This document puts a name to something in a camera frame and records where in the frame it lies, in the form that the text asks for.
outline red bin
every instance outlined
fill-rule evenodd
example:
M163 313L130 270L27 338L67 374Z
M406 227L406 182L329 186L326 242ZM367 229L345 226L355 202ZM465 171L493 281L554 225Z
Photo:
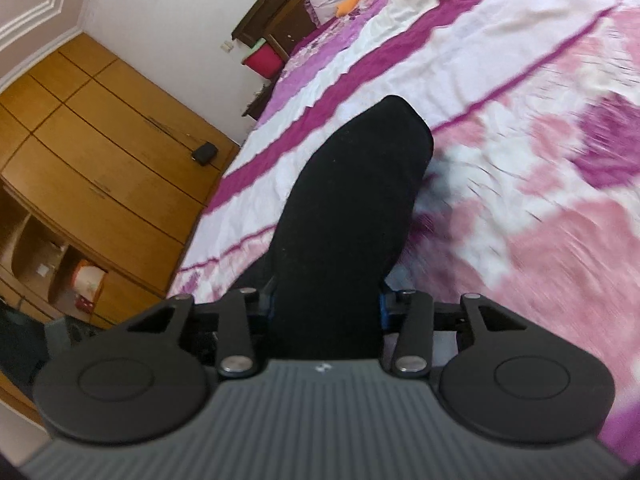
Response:
M263 78L271 79L282 70L284 61L264 38L260 38L258 43L251 49L249 55L242 60L242 64L248 66Z

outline open shelf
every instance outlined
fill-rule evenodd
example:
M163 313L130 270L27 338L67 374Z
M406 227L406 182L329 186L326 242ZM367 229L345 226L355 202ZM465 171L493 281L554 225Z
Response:
M76 308L76 293L71 283L74 271L80 263L80 260L83 259L85 259L85 256L76 248L69 247L68 250L66 250L58 272L55 275L55 279L49 289L49 303L63 314L89 322L91 314Z
M48 300L49 289L68 247L63 237L30 217L15 245L12 272L23 285Z
M0 265L11 270L15 245L31 215L21 204L0 188Z

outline wall socket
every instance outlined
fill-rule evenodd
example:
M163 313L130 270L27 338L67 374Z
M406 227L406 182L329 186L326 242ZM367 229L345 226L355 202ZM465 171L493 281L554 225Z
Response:
M234 49L234 43L233 41L225 41L225 43L220 45L220 48L228 54Z

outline white logo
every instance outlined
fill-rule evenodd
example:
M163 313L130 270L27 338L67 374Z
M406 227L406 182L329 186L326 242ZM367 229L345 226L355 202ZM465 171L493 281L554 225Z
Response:
M321 365L318 365L316 367L316 372L320 372L321 374L324 374L329 370L331 370L331 368L333 367L329 363L322 363Z

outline orange cloth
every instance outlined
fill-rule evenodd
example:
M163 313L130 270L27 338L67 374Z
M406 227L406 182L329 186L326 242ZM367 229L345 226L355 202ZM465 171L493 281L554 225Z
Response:
M356 5L358 4L360 0L343 0L341 1L336 9L335 9L335 15L340 18L342 16L346 16L347 14L349 14L353 9L355 9Z

